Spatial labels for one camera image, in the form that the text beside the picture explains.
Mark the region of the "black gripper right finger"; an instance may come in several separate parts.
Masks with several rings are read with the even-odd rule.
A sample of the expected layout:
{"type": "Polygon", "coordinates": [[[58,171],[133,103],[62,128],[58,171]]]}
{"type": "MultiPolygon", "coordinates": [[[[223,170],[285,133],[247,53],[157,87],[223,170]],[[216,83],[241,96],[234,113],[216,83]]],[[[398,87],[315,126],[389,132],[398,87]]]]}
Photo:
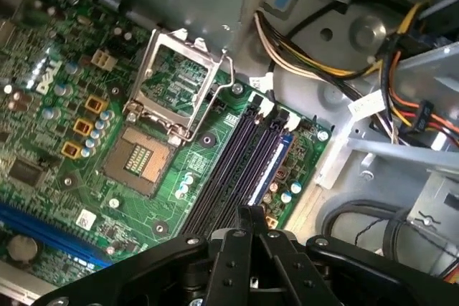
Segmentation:
{"type": "Polygon", "coordinates": [[[288,305],[457,305],[458,288],[378,254],[326,236],[297,249],[254,207],[254,231],[273,262],[288,305]]]}

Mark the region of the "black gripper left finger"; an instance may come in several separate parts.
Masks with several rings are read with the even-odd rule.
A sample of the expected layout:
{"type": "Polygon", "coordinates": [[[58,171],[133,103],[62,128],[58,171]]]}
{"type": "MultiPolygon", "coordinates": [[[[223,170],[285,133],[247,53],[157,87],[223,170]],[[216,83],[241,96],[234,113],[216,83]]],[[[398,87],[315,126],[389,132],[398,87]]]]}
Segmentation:
{"type": "Polygon", "coordinates": [[[256,208],[211,239],[183,234],[50,292],[36,305],[246,305],[256,208]]]}

